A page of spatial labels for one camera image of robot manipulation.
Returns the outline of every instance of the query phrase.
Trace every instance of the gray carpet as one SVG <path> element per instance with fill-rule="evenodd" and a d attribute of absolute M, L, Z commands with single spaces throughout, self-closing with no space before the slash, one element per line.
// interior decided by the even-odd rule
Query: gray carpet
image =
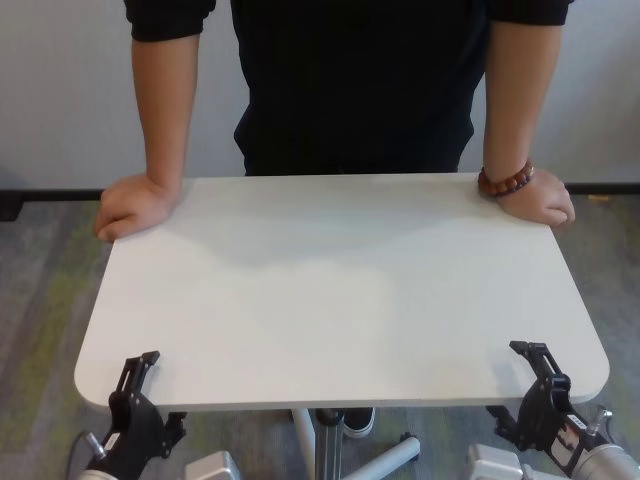
<path fill-rule="evenodd" d="M 611 363 L 602 394 L 579 409 L 592 413 L 599 402 L 612 408 L 616 439 L 640 458 L 640 197 L 577 197 L 575 203 L 578 220 L 557 234 L 558 242 Z M 0 224 L 1 478 L 62 479 L 76 433 L 89 428 L 101 437 L 108 428 L 109 418 L 86 407 L 73 385 L 109 255 L 109 247 L 91 234 L 96 208 L 32 203 L 16 223 Z M 191 414 L 187 429 L 171 458 L 153 461 L 144 479 L 176 479 L 185 463 L 220 449 L 232 453 L 247 480 L 305 478 L 284 412 Z M 492 429 L 482 408 L 384 409 L 370 437 L 345 442 L 343 471 L 411 431 L 422 442 L 422 454 L 389 478 L 455 478 L 470 443 L 509 448 Z M 87 455 L 78 450 L 76 472 Z M 557 473 L 543 455 L 523 459 Z"/>

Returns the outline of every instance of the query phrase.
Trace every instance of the shoe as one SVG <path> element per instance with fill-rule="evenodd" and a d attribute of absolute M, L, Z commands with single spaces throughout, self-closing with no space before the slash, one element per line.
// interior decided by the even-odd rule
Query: shoe
<path fill-rule="evenodd" d="M 344 412 L 344 434 L 349 438 L 363 438 L 373 430 L 375 408 L 349 408 Z"/>

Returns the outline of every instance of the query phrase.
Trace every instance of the forearm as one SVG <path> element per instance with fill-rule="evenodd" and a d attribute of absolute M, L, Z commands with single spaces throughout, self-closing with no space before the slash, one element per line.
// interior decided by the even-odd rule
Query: forearm
<path fill-rule="evenodd" d="M 178 192 L 198 71 L 199 36 L 132 44 L 133 77 L 144 132 L 147 175 Z"/>
<path fill-rule="evenodd" d="M 558 58 L 562 27 L 492 22 L 484 165 L 491 180 L 525 164 Z"/>

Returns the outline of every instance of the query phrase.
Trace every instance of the hand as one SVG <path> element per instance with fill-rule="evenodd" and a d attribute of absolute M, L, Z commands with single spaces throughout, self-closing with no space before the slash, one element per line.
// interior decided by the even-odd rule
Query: hand
<path fill-rule="evenodd" d="M 514 217 L 551 227 L 568 225 L 576 218 L 564 183 L 544 170 L 536 170 L 528 185 L 515 193 L 499 197 L 498 203 Z"/>
<path fill-rule="evenodd" d="M 179 196 L 179 190 L 163 188 L 146 175 L 125 177 L 103 192 L 96 235 L 113 242 L 158 225 L 169 218 Z"/>

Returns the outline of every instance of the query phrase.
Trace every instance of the caster wheel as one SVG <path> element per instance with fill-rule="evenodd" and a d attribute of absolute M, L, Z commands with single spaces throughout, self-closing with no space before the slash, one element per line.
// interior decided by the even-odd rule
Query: caster wheel
<path fill-rule="evenodd" d="M 400 436 L 400 441 L 398 443 L 402 443 L 405 440 L 408 440 L 409 438 L 415 438 L 418 439 L 418 437 L 416 437 L 414 434 L 409 433 L 409 432 L 405 432 Z M 416 455 L 415 457 L 413 457 L 411 460 L 409 460 L 410 462 L 416 462 L 418 461 L 418 458 L 420 457 L 420 455 Z"/>

